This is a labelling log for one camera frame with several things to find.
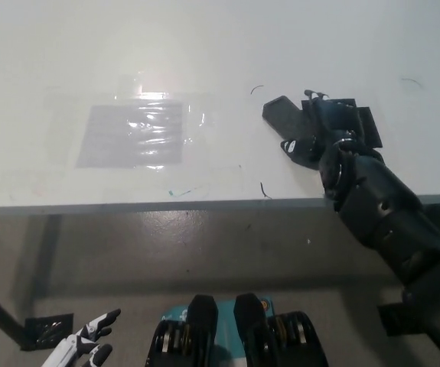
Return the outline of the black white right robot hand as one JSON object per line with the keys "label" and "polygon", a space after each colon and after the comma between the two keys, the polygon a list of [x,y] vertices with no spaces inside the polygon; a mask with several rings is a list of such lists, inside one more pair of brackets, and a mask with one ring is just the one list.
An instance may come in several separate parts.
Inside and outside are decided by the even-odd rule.
{"label": "black white right robot hand", "polygon": [[346,141],[365,140],[356,106],[310,89],[305,90],[305,95],[307,99],[301,110],[306,114],[305,133],[299,138],[285,139],[280,144],[292,161],[304,167],[313,167],[329,147]]}

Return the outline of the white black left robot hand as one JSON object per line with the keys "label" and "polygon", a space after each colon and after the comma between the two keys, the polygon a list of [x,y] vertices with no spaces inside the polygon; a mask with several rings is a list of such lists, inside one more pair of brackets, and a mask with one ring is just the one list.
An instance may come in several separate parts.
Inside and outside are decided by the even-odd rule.
{"label": "white black left robot hand", "polygon": [[88,356],[88,359],[81,366],[102,366],[112,353],[112,346],[108,343],[100,344],[99,339],[112,332],[111,325],[120,314],[120,309],[105,313],[62,339],[42,367],[79,366],[83,356]]}

